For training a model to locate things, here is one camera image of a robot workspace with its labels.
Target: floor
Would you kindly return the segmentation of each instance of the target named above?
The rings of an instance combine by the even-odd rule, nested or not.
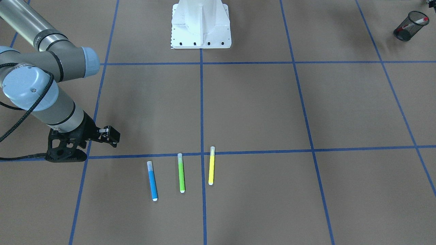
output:
[[[0,244],[436,244],[424,0],[225,0],[233,44],[216,50],[170,49],[175,3],[31,0],[99,54],[97,75],[60,86],[121,142],[92,143],[84,163],[1,162]],[[392,31],[412,10],[430,24],[401,42]],[[0,45],[34,52],[0,31]],[[1,132],[20,117],[0,113]],[[48,131],[29,118],[1,156],[45,152]]]

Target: black mesh cup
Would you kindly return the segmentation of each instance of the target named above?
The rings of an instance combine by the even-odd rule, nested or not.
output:
[[[411,11],[407,18],[394,30],[394,35],[401,41],[409,41],[430,19],[424,13]]]

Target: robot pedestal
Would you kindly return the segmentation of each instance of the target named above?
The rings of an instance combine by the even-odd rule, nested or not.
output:
[[[173,5],[171,48],[230,48],[228,6],[221,0],[180,0]]]

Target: yellow marker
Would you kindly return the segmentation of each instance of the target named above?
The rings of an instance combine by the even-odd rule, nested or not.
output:
[[[215,173],[215,147],[211,146],[211,157],[209,159],[209,185],[214,184]]]

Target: red marker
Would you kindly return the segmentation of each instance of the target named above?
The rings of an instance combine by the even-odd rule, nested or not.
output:
[[[424,18],[422,18],[422,19],[420,19],[420,20],[417,20],[417,21],[415,21],[415,23],[417,23],[417,24],[421,24],[421,23],[424,23],[424,22],[426,22],[426,21],[429,21],[429,18],[428,18],[428,17],[424,17]],[[408,28],[408,27],[411,27],[411,26],[415,25],[415,23],[410,23],[410,24],[408,24],[408,25],[405,25],[405,26],[403,26],[403,27],[400,27],[400,28],[397,29],[397,32],[400,32],[400,31],[402,31],[402,30],[404,30],[404,29],[406,29],[406,28]]]

